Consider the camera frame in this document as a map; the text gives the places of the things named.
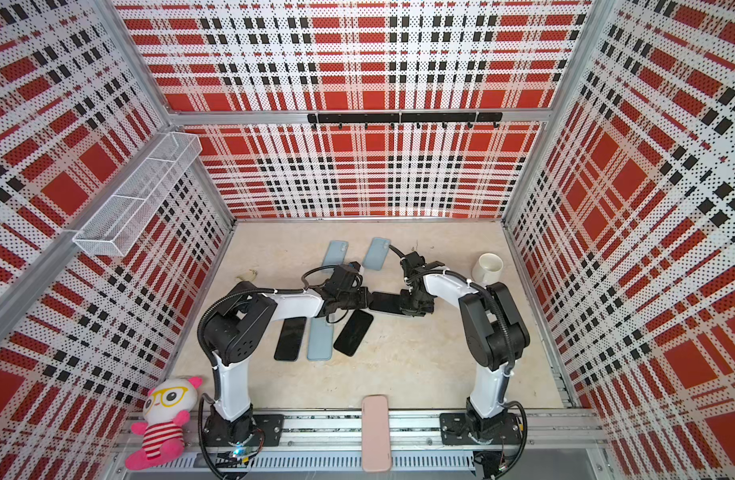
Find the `purple black phone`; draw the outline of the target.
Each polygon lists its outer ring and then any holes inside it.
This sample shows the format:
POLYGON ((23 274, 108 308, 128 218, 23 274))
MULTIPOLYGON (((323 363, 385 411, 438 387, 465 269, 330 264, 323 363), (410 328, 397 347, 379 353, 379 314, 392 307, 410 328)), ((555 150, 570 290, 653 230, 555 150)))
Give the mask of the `purple black phone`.
POLYGON ((369 310, 405 316, 401 294, 373 292, 371 294, 371 301, 369 302, 369 310))

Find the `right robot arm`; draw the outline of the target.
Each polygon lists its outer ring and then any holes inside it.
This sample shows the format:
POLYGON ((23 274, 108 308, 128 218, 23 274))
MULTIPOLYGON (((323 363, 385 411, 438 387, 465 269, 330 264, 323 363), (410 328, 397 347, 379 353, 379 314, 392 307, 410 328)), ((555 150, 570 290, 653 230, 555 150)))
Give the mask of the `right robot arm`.
POLYGON ((389 250, 399 257, 405 289, 389 296, 387 311, 421 317, 435 311, 435 300, 443 300, 461 314, 465 342, 477 363, 463 433, 486 444, 503 428, 517 427, 517 416, 509 413, 517 402, 507 401, 507 388, 531 338, 509 288, 501 282, 483 286, 441 262, 427 263, 417 252, 403 253, 393 245, 389 250))

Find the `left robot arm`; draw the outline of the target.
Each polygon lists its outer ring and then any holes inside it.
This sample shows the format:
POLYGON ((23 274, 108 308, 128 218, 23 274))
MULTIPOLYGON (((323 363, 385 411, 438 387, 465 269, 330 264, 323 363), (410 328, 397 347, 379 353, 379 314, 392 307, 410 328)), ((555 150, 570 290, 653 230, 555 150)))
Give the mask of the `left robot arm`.
POLYGON ((271 323, 365 309, 371 299, 357 262, 318 267, 305 273, 302 282, 300 289, 275 289, 241 281, 203 314, 197 340, 211 364, 215 395, 201 428, 201 445, 242 445, 259 436, 249 362, 271 323))

